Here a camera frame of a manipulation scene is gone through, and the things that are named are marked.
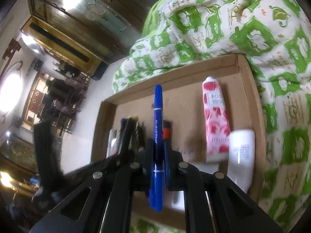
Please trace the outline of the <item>black marker yellow caps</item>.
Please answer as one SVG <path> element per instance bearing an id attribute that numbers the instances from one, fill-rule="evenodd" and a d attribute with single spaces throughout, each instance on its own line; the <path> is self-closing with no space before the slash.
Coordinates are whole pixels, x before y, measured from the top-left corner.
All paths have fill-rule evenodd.
<path id="1" fill-rule="evenodd" d="M 137 117 L 130 116 L 129 118 L 130 118 L 131 122 L 133 122 L 133 124 L 134 124 L 133 125 L 133 132 L 131 135 L 131 149 L 136 154 L 139 150 L 139 148 L 138 148 L 138 145 L 139 145 L 139 142 L 138 142 L 138 125 L 139 125 L 139 122 L 138 122 Z"/>

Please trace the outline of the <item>silver white pen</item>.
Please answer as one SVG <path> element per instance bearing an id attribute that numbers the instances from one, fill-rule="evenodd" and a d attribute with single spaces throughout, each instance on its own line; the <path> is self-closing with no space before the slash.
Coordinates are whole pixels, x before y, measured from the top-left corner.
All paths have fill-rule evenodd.
<path id="1" fill-rule="evenodd" d="M 116 130 L 110 130 L 108 143 L 107 143 L 106 158 L 109 158 L 109 157 L 113 156 L 114 154 L 116 154 L 116 149 L 115 149 L 116 141 L 117 141 Z"/>

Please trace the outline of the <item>blue marker pen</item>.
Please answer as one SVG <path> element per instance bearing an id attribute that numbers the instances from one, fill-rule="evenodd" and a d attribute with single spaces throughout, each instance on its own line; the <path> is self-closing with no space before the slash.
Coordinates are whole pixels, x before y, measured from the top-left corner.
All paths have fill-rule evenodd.
<path id="1" fill-rule="evenodd" d="M 163 96 L 162 86 L 155 87 L 153 113 L 153 144 L 150 183 L 150 207 L 160 212 L 163 207 L 164 147 L 163 147 Z"/>

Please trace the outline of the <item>red lighter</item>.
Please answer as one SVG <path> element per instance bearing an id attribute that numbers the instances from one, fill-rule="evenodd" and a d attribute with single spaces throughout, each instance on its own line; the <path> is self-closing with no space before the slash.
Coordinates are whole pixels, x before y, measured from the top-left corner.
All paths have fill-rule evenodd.
<path id="1" fill-rule="evenodd" d="M 172 125 L 171 122 L 168 120 L 163 121 L 163 138 L 164 139 L 171 139 L 172 133 Z"/>

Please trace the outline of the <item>pink rose hand cream tube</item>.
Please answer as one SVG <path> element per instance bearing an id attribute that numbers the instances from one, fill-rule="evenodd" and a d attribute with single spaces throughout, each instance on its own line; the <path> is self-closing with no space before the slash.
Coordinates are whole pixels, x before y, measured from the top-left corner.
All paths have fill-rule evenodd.
<path id="1" fill-rule="evenodd" d="M 228 159 L 230 125 L 220 83 L 207 77 L 202 83 L 202 98 L 206 125 L 206 162 Z"/>

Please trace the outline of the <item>white squeeze bottle red label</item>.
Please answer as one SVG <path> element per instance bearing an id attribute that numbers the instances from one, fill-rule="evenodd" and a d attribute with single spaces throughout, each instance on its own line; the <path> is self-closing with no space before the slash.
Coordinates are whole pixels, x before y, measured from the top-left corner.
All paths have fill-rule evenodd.
<path id="1" fill-rule="evenodd" d="M 255 132 L 234 130 L 229 134 L 227 176 L 245 193 L 248 192 L 255 164 Z"/>

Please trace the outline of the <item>white charger adapter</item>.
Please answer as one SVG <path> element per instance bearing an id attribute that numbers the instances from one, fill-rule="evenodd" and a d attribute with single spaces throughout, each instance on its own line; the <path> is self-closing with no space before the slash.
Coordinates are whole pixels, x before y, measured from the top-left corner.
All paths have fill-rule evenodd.
<path id="1" fill-rule="evenodd" d="M 173 194 L 173 199 L 171 202 L 171 207 L 174 210 L 183 211 L 184 208 L 184 192 L 183 191 L 175 191 Z"/>

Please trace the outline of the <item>cardboard tray box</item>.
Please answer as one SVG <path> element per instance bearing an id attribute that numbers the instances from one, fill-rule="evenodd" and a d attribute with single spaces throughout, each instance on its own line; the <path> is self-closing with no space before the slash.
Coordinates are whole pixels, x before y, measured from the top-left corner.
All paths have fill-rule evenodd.
<path id="1" fill-rule="evenodd" d="M 164 118 L 172 122 L 172 149 L 178 152 L 206 148 L 202 83 L 219 79 L 231 128 L 255 132 L 255 169 L 252 185 L 245 194 L 225 174 L 200 172 L 185 162 L 185 223 L 187 232 L 278 232 L 279 226 L 259 206 L 266 147 L 265 124 L 252 71 L 241 54 L 225 55 L 174 69 L 133 85 L 101 103 L 93 148 L 105 153 L 109 131 L 123 117 L 134 116 L 152 134 L 155 86 L 163 88 Z"/>

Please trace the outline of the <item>green white patterned cloth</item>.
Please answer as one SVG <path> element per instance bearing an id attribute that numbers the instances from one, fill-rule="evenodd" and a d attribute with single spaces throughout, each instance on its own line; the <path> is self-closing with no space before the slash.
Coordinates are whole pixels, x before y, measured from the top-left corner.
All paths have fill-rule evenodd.
<path id="1" fill-rule="evenodd" d="M 245 55 L 263 108 L 259 205 L 289 232 L 310 207 L 310 21 L 296 0 L 159 0 L 112 89 L 227 54 Z"/>

